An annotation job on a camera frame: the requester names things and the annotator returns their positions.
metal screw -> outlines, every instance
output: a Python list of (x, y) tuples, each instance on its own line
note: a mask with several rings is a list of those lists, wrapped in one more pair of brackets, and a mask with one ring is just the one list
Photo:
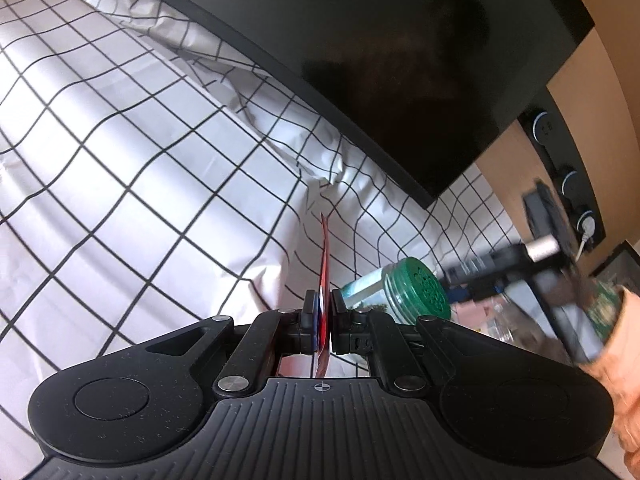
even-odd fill
[(249, 381), (241, 375), (229, 375), (218, 381), (218, 387), (225, 392), (241, 392), (249, 385)]
[(396, 385), (396, 388), (404, 392), (417, 392), (426, 385), (426, 382), (422, 377), (415, 375), (403, 375), (398, 377), (394, 381), (394, 384)]

ribbed black surface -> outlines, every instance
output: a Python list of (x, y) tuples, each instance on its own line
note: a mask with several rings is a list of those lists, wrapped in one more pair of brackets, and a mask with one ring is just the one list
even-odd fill
[(190, 441), (146, 463), (92, 468), (53, 458), (31, 479), (607, 480), (599, 462), (507, 466), (457, 444), (428, 405), (374, 379), (269, 379), (259, 394), (223, 400)]

clear plastic bottle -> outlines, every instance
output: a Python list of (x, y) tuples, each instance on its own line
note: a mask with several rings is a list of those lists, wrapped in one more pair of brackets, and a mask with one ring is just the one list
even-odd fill
[(347, 308), (368, 306), (390, 314), (396, 323), (415, 324), (418, 316), (450, 319), (447, 296), (433, 273), (417, 258), (404, 258), (345, 285)]

white plug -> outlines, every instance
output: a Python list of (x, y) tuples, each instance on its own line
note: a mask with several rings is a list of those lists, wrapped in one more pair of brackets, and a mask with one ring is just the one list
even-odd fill
[(591, 238), (596, 232), (596, 221), (593, 219), (593, 216), (587, 216), (587, 218), (580, 223), (580, 229), (582, 230), (582, 240), (580, 242), (578, 253), (575, 255), (576, 262), (580, 259), (580, 256), (582, 256), (585, 243), (587, 243), (587, 240), (589, 240), (589, 238)]

orange sleeve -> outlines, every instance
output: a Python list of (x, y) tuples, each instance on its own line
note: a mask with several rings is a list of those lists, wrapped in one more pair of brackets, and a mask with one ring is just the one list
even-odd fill
[(582, 369), (613, 399), (613, 430), (625, 464), (640, 480), (640, 298), (625, 289), (618, 322), (600, 356)]

